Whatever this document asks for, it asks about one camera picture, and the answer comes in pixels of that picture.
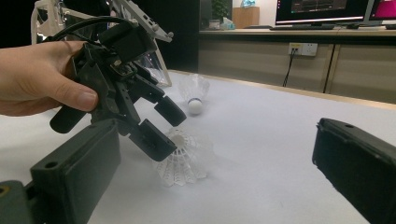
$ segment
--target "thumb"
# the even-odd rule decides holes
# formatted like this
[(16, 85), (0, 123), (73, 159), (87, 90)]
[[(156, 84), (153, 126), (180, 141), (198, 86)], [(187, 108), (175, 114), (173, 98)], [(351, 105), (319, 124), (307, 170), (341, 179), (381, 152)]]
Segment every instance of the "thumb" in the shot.
[(87, 112), (97, 105), (98, 94), (94, 90), (67, 77), (56, 76), (45, 85), (48, 96), (64, 105)]

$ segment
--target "table surface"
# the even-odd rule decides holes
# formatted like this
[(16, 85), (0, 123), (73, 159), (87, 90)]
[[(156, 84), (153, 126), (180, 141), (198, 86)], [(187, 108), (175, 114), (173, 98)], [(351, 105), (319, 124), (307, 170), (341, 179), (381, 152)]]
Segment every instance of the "table surface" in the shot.
[(335, 27), (333, 30), (278, 30), (269, 29), (235, 29), (200, 31), (203, 35), (368, 35), (368, 36), (396, 36), (395, 30), (387, 30), (384, 26), (380, 27), (360, 27), (357, 30)]
[[(187, 111), (177, 89), (184, 76), (170, 77), (174, 85), (164, 90)], [(396, 106), (209, 81), (204, 112), (187, 113), (183, 123), (214, 144), (207, 178), (166, 187), (151, 160), (121, 137), (121, 165), (89, 223), (367, 223), (312, 163), (316, 125), (320, 118), (338, 119), (396, 145)], [(162, 132), (171, 128), (153, 104), (136, 107)], [(0, 181), (27, 184), (35, 163), (89, 125), (86, 116), (71, 133), (55, 133), (49, 126), (54, 114), (0, 117)]]

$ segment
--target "hand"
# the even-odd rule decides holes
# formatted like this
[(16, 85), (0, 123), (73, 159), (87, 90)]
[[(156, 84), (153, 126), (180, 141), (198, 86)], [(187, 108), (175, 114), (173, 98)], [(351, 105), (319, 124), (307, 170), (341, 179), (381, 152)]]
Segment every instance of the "hand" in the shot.
[(83, 44), (56, 41), (0, 49), (0, 114), (27, 116), (61, 104), (93, 110), (97, 93), (70, 79), (70, 59)]

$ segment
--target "finger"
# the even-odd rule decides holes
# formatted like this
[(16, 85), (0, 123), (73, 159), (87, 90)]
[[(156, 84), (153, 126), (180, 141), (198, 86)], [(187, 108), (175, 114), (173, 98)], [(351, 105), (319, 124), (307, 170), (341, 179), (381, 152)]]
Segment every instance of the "finger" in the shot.
[(40, 82), (41, 90), (48, 97), (82, 111), (92, 111), (97, 104), (97, 93), (61, 74), (46, 76), (46, 80)]
[(59, 102), (49, 97), (23, 102), (0, 101), (0, 114), (12, 117), (29, 116), (60, 105)]
[(44, 45), (49, 51), (56, 51), (59, 58), (65, 58), (80, 52), (84, 43), (85, 41), (55, 41), (44, 43)]

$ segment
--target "wall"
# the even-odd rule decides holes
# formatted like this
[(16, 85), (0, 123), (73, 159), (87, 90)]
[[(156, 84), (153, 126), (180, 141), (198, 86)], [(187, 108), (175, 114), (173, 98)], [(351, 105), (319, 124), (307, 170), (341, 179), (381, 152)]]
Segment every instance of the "wall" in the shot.
[(200, 2), (191, 0), (134, 0), (134, 2), (158, 22), (165, 32), (175, 34), (171, 43), (157, 41), (166, 67), (197, 72)]
[[(233, 7), (241, 7), (242, 0), (233, 0)], [(260, 8), (260, 25), (275, 26), (277, 0), (256, 0)]]
[(35, 0), (2, 0), (0, 21), (2, 27), (0, 49), (30, 45), (30, 18)]

